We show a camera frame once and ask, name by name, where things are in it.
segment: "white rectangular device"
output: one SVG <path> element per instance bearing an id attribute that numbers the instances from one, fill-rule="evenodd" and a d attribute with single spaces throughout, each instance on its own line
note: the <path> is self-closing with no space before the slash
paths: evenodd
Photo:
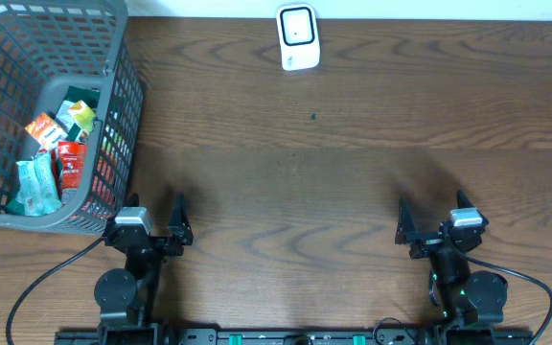
<path id="1" fill-rule="evenodd" d="M 283 69 L 294 71 L 318 64 L 321 49 L 316 16 L 310 5 L 281 7 L 276 15 Z"/>

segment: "red package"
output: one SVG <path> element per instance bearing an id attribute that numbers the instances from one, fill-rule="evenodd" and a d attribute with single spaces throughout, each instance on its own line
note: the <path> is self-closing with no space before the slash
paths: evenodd
<path id="1" fill-rule="evenodd" d="M 72 199 L 81 184 L 85 155 L 86 145 L 83 143 L 58 142 L 58 183 L 61 195 L 60 199 L 63 205 Z"/>

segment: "white backdrop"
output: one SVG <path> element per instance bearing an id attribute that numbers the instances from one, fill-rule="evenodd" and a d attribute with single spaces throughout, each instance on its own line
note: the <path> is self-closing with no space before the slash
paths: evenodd
<path id="1" fill-rule="evenodd" d="M 279 7 L 291 4 L 279 0 L 126 2 L 131 15 L 240 18 L 273 18 Z M 314 7 L 319 18 L 552 20 L 552 0 L 309 0 L 306 3 Z"/>

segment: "wooden tabletop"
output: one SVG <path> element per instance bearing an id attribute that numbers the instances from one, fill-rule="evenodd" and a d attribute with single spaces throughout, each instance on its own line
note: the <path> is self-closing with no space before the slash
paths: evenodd
<path id="1" fill-rule="evenodd" d="M 185 193 L 195 231 L 163 268 L 156 314 L 223 328 L 441 317 L 429 262 L 394 244 L 397 203 L 408 196 L 433 230 L 457 188 L 491 222 L 471 255 L 552 287 L 552 23 L 319 30 L 319 66 L 286 73 L 275 20 L 129 20 L 148 87 L 131 189 L 161 226 Z M 93 240 L 0 230 L 0 344 L 19 294 Z M 46 280 L 17 314 L 16 344 L 95 327 L 94 284 L 123 264 L 100 246 Z M 504 325 L 535 330 L 546 294 L 507 279 Z"/>

